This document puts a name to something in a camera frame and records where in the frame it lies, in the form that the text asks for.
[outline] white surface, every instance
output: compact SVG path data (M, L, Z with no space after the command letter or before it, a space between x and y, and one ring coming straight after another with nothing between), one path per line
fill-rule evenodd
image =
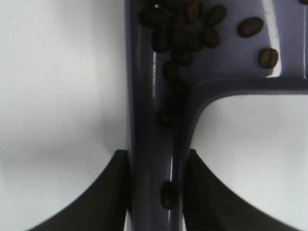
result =
M123 0L1 0L1 231L49 218L127 148L123 22Z
M240 197L308 231L308 96L232 96L202 113L192 148Z

